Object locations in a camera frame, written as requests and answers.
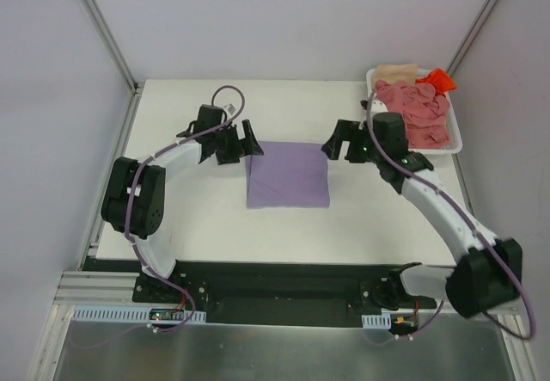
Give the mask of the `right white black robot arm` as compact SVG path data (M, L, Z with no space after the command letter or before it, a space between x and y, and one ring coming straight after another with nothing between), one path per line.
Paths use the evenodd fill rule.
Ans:
M349 145L345 160L375 164L380 177L428 220L456 263L429 267L411 262L392 269L382 285L381 307L397 310L427 297L448 301L470 318L519 298L521 246L499 238L449 196L429 159L409 150L400 114L375 114L371 122L338 120L321 150L336 160L344 143Z

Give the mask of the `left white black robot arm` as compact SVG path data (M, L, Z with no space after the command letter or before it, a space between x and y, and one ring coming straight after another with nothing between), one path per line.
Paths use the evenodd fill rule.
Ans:
M233 124L238 114L230 105L203 105L197 118L169 145L141 160L119 157L113 163L101 218L131 245L143 272L155 278L151 291L164 303L174 302L182 286L171 274L176 259L165 215L167 185L210 157L224 165L262 156L249 120L241 122L244 137L239 137Z

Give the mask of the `purple t shirt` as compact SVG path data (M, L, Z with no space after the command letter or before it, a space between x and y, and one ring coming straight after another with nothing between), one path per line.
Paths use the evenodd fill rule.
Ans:
M315 143L260 143L246 159L247 208L328 208L328 162Z

